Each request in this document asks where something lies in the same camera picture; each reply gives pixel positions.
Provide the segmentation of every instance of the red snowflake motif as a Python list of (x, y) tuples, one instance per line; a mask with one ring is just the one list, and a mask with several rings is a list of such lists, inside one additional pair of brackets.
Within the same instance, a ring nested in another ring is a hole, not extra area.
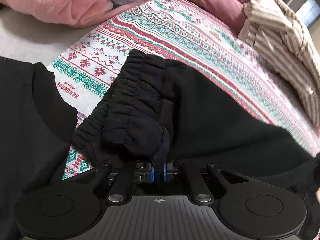
[(76, 52), (74, 52), (74, 53), (70, 53), (69, 55), (68, 55), (68, 59), (74, 59), (74, 58), (77, 58), (78, 56), (77, 56), (77, 53)]
[(89, 63), (90, 62), (90, 60), (89, 59), (86, 59), (86, 60), (84, 60), (84, 59), (81, 59), (81, 61), (80, 61), (80, 67), (87, 67), (87, 66), (90, 66), (91, 64)]
[(95, 75), (96, 76), (100, 76), (100, 75), (105, 75), (106, 74), (106, 72), (104, 71), (104, 69), (102, 67), (101, 68), (96, 67), (94, 69), (94, 71), (95, 71)]

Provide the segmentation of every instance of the beige striped pillow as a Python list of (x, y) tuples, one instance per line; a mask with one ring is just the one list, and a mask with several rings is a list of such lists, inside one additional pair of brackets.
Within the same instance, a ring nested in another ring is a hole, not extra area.
[(304, 23), (282, 0), (251, 0), (239, 39), (253, 47), (298, 92), (320, 127), (320, 57)]

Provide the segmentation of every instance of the patterned bedsheet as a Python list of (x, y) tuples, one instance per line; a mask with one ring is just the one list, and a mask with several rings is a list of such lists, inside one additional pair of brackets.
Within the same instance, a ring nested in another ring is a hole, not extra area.
[[(267, 71), (257, 52), (231, 29), (186, 0), (154, 0), (126, 11), (96, 27), (48, 66), (63, 99), (77, 108), (78, 125), (101, 100), (131, 49), (190, 65), (255, 118), (286, 128), (311, 155), (320, 150), (319, 131), (290, 88)], [(90, 168), (71, 147), (63, 178)]]

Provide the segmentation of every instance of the green geometric motif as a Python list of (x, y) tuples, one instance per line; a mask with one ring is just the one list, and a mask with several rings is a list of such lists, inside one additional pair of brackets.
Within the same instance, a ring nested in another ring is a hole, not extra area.
[(107, 92), (105, 84), (97, 82), (95, 78), (79, 71), (77, 67), (71, 67), (70, 63), (63, 61), (62, 58), (55, 59), (52, 67), (58, 69), (59, 72), (65, 74), (67, 77), (72, 78), (76, 83), (80, 83), (85, 89), (90, 90), (96, 96), (103, 97)]
[(76, 153), (76, 151), (73, 151), (73, 152), (69, 153), (67, 163), (70, 163), (70, 162), (74, 161), (75, 159), (77, 159), (77, 153)]
[(185, 17), (185, 19), (186, 19), (188, 22), (196, 23), (190, 16), (186, 15), (185, 13), (168, 9), (168, 8), (166, 8), (162, 3), (160, 3), (160, 2), (157, 1), (157, 0), (155, 0), (155, 1), (153, 1), (153, 2), (154, 2), (159, 8), (161, 8), (161, 9), (163, 9), (163, 10), (166, 10), (166, 11), (169, 11), (169, 12), (173, 12), (173, 13), (178, 13), (178, 14), (182, 15), (183, 17)]
[(218, 29), (216, 29), (215, 31), (216, 31), (217, 33), (219, 33), (219, 34), (222, 36), (222, 38), (224, 38), (225, 41), (226, 41), (227, 43), (229, 43), (229, 45), (230, 45), (236, 52), (238, 52), (239, 54), (241, 54), (241, 51), (239, 50), (238, 45), (237, 45), (233, 40), (231, 40), (231, 38), (230, 38), (228, 35), (226, 35), (224, 32), (222, 32), (222, 31), (220, 31), (220, 30), (218, 30)]
[(80, 162), (80, 165), (79, 165), (79, 170), (80, 171), (84, 171), (84, 170), (87, 170), (89, 168), (90, 168), (90, 166), (86, 161)]

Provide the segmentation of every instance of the gathered black fabric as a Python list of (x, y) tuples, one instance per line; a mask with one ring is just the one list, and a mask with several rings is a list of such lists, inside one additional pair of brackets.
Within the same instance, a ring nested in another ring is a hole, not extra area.
[(181, 62), (132, 50), (72, 142), (93, 165), (145, 157), (161, 173), (166, 160), (188, 159), (287, 188), (308, 209), (300, 237), (318, 233), (319, 154), (313, 159), (289, 132), (255, 119)]
[(0, 239), (21, 237), (14, 207), (26, 192), (61, 180), (77, 110), (41, 63), (0, 57)]

